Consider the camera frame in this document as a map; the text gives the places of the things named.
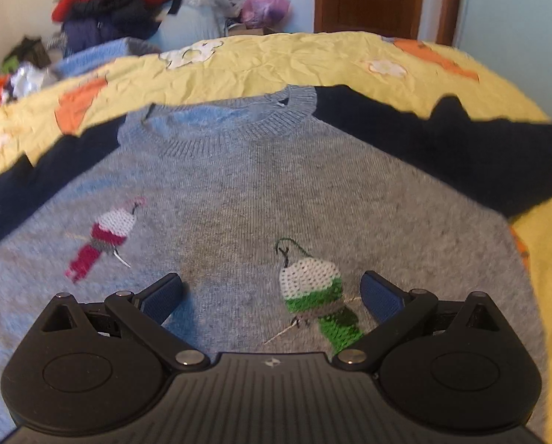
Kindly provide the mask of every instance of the logo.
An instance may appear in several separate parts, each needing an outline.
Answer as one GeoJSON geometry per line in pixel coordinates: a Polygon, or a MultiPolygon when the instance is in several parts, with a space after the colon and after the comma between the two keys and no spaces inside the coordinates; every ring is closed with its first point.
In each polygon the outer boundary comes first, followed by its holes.
{"type": "Polygon", "coordinates": [[[278,367],[282,362],[280,360],[276,359],[275,357],[272,357],[271,359],[264,360],[263,363],[266,366],[271,367],[272,369],[274,369],[274,367],[278,367]]]}

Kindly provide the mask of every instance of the embroidered bird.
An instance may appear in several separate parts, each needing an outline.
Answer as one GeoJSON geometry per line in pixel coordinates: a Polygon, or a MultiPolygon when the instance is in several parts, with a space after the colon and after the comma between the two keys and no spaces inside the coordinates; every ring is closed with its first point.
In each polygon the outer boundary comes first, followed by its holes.
{"type": "Polygon", "coordinates": [[[295,316],[292,322],[299,325],[316,319],[335,353],[361,338],[358,316],[344,302],[342,274],[338,267],[333,262],[309,255],[292,238],[279,239],[275,249],[285,258],[278,279],[286,307],[295,316]],[[304,258],[289,265],[289,248],[280,246],[286,241],[296,246],[304,258]]]}
{"type": "Polygon", "coordinates": [[[132,213],[125,209],[113,209],[97,218],[91,228],[91,239],[79,249],[76,259],[71,261],[65,272],[73,283],[87,276],[102,253],[114,255],[130,267],[120,257],[117,249],[126,241],[136,223],[134,211],[138,206],[135,203],[132,213]]]}

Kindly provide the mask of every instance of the metal screw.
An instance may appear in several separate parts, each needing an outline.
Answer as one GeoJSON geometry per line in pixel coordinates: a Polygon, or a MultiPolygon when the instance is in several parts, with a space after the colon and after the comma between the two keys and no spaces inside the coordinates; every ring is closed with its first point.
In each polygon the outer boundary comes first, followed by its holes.
{"type": "Polygon", "coordinates": [[[342,350],[337,358],[344,364],[361,364],[366,360],[366,354],[359,349],[342,350]]]}
{"type": "Polygon", "coordinates": [[[204,361],[204,357],[206,356],[199,350],[190,349],[177,353],[175,360],[182,365],[197,365],[204,361]]]}

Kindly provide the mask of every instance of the yellow bedspread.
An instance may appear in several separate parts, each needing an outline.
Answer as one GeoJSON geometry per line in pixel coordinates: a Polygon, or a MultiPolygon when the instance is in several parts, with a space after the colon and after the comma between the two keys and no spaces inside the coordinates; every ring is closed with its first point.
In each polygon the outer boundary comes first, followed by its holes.
{"type": "MultiPolygon", "coordinates": [[[[458,50],[386,42],[365,33],[232,37],[203,63],[168,70],[157,55],[125,57],[0,107],[0,173],[25,153],[33,162],[64,133],[148,103],[183,105],[254,96],[286,84],[347,84],[402,111],[428,117],[456,94],[472,118],[547,121],[514,85],[458,50]]],[[[549,353],[547,441],[552,443],[552,199],[513,222],[529,250],[529,271],[549,353]]]]}

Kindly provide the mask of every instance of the ribbed neckline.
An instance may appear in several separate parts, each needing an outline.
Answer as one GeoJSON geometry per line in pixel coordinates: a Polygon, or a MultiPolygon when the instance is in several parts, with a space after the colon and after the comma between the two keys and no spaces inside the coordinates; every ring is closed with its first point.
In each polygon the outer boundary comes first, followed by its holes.
{"type": "Polygon", "coordinates": [[[259,97],[219,100],[196,105],[162,106],[152,104],[127,115],[126,123],[118,132],[118,143],[124,149],[134,149],[143,145],[149,151],[158,152],[159,157],[195,158],[216,155],[233,148],[242,141],[287,135],[293,132],[305,118],[309,117],[315,108],[315,88],[294,85],[259,97]],[[262,109],[267,116],[257,121],[241,119],[240,125],[237,125],[235,117],[228,129],[209,128],[205,134],[189,139],[164,137],[147,125],[151,116],[155,118],[169,117],[202,106],[248,109],[249,111],[262,109]]]}

